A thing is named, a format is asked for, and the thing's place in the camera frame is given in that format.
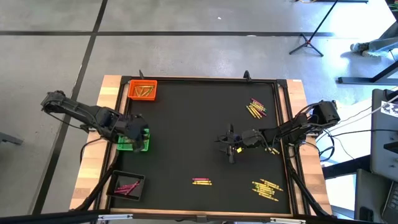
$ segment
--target wooden border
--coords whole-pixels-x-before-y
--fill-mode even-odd
[[[115,108],[119,93],[121,76],[120,75],[105,75],[101,90],[99,93],[97,105]],[[287,80],[290,104],[293,114],[297,113],[304,106],[307,105],[305,93],[301,80]],[[123,90],[122,99],[127,99],[128,87],[125,86]],[[279,87],[280,103],[282,105],[282,113],[284,121],[287,120],[287,110],[285,106],[285,98],[283,89]],[[126,100],[122,100],[119,112],[124,112]],[[90,133],[87,141],[99,138],[98,133]],[[315,143],[313,138],[307,138],[308,142]],[[75,190],[73,192],[70,208],[79,206],[84,199],[90,194],[95,185],[100,179],[101,168],[105,158],[106,141],[98,141],[86,147],[83,155],[83,160],[80,166],[78,178],[76,180]],[[116,146],[111,148],[110,160],[113,159]],[[322,168],[318,157],[318,151],[312,146],[302,146],[300,148],[300,155],[302,159],[303,173],[305,183],[309,191],[314,196],[315,200],[322,206],[322,208],[331,214],[331,207],[328,201],[326,184],[323,178]],[[106,183],[104,189],[108,187],[109,181]],[[301,199],[300,189],[295,184],[295,193],[297,197],[297,205],[299,213],[303,213],[303,203]],[[106,193],[102,192],[99,208],[105,208]],[[216,216],[250,216],[250,217],[264,217],[264,216],[286,216],[291,217],[291,214],[281,213],[241,213],[241,212],[204,212],[204,211],[183,211],[183,210],[151,210],[151,209],[135,209],[135,208],[112,208],[113,213],[141,213],[141,214],[158,214],[158,215],[216,215]]]

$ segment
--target orange bin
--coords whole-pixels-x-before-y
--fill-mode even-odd
[[[157,80],[131,80],[128,97],[132,100],[155,100],[156,89]]]

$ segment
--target desk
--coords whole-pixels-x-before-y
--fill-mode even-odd
[[[104,76],[103,84],[99,93],[97,105],[99,106],[107,106],[109,108],[116,108],[116,102],[119,94],[119,87],[122,76],[120,75],[106,75]],[[305,94],[303,90],[303,85],[300,80],[287,80],[287,86],[289,91],[289,97],[291,101],[291,108],[293,114],[297,113],[300,109],[307,105],[307,101],[305,99]],[[128,85],[124,87],[121,92],[121,102],[119,108],[120,112],[124,111],[126,105]],[[279,87],[280,93],[280,102],[282,105],[283,119],[287,120],[288,112],[285,106],[284,101],[284,91],[282,87]],[[99,138],[97,133],[90,133],[88,136],[88,141]],[[308,142],[315,143],[314,139],[307,139]],[[85,153],[83,155],[83,160],[80,166],[80,170],[78,173],[78,178],[76,180],[75,190],[73,193],[72,201],[70,204],[70,208],[75,208],[79,206],[84,199],[89,195],[95,185],[98,183],[100,178],[101,170],[103,169],[103,161],[106,157],[106,141],[98,141],[96,143],[90,144],[86,146]],[[110,160],[112,160],[112,156],[116,150],[116,146],[113,145],[110,153]],[[325,211],[331,213],[330,204],[328,201],[325,180],[323,178],[322,168],[320,166],[320,161],[318,158],[318,151],[314,149],[312,146],[302,146],[300,148],[301,160],[302,160],[302,168],[303,174],[305,177],[305,183],[314,196],[315,200],[323,207]],[[303,203],[301,199],[301,194],[299,193],[299,188],[295,186],[296,198],[297,198],[297,206],[299,213],[303,213]],[[105,208],[106,205],[106,193],[102,192],[101,199],[99,201],[99,208]],[[134,212],[134,213],[145,213],[143,210],[134,210],[134,209],[115,209],[112,208],[111,212],[113,213],[126,213],[126,212]],[[163,210],[151,210],[151,214],[164,214]],[[206,212],[207,215],[221,215],[219,212]],[[250,215],[261,217],[264,216],[264,213],[229,213],[228,215]]]

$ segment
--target concrete floor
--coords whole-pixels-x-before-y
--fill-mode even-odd
[[[0,30],[92,30],[100,5],[101,0],[0,0]],[[100,30],[311,32],[330,6],[109,0]],[[393,22],[384,0],[339,3],[321,28],[338,37],[313,40],[324,57],[312,49],[289,55],[302,43],[298,37],[97,37],[78,101],[95,104],[105,74],[137,75],[141,69],[145,76],[241,77],[249,70],[253,78],[303,80],[309,103],[350,105],[370,97],[377,86],[339,85],[336,78],[372,77],[394,60],[363,58],[349,53],[349,45],[379,37]],[[0,144],[0,216],[29,210],[60,124],[40,111],[40,102],[47,91],[71,93],[88,39],[0,36],[0,131],[25,139],[21,146]],[[43,212],[68,210],[86,136],[68,130]]]

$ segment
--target black floor stripe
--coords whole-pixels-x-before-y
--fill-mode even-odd
[[[72,100],[76,100],[79,95],[81,84],[83,83],[83,79],[84,79],[84,76],[86,73],[88,62],[90,61],[91,53],[93,51],[93,47],[94,47],[94,43],[95,43],[95,39],[96,39],[96,33],[98,32],[98,29],[100,28],[101,21],[102,21],[103,14],[106,9],[107,3],[108,3],[108,0],[103,0],[101,7],[99,9],[98,17],[97,17],[97,20],[95,22],[93,32],[92,32],[93,35],[91,35],[90,40],[88,41],[87,49],[86,49],[85,55],[83,57],[83,61],[81,63],[80,71],[77,76],[75,85],[73,86],[73,89],[72,89],[72,95],[70,97]],[[44,170],[44,173],[42,174],[42,178],[40,179],[41,183],[39,183],[40,187],[38,188],[38,191],[35,194],[34,201],[32,202],[31,207],[32,207],[33,215],[38,215],[42,212],[42,209],[43,209],[43,206],[45,203],[45,199],[47,197],[47,193],[49,191],[51,181],[52,181],[52,178],[53,178],[53,175],[54,175],[54,172],[57,167],[57,163],[58,163],[58,160],[59,160],[59,157],[61,154],[63,142],[65,141],[65,137],[67,135],[68,125],[66,125],[65,123],[69,123],[70,120],[71,120],[70,116],[64,116],[64,119],[63,119],[64,123],[62,123],[61,128],[58,130],[57,138],[52,146],[49,162],[47,163],[48,165],[47,165],[46,169]]]
[[[0,31],[0,35],[27,35],[27,36],[87,36],[91,31],[28,31],[28,30],[10,30]]]
[[[245,32],[245,31],[100,31],[100,36],[257,36],[298,37],[301,33],[311,36],[312,32]],[[318,32],[316,37],[335,37],[332,32]]]
[[[296,37],[301,32],[251,32],[251,31],[0,31],[0,36],[257,36],[257,37]],[[312,32],[303,32],[311,36]],[[333,32],[318,32],[316,37],[337,37]]]

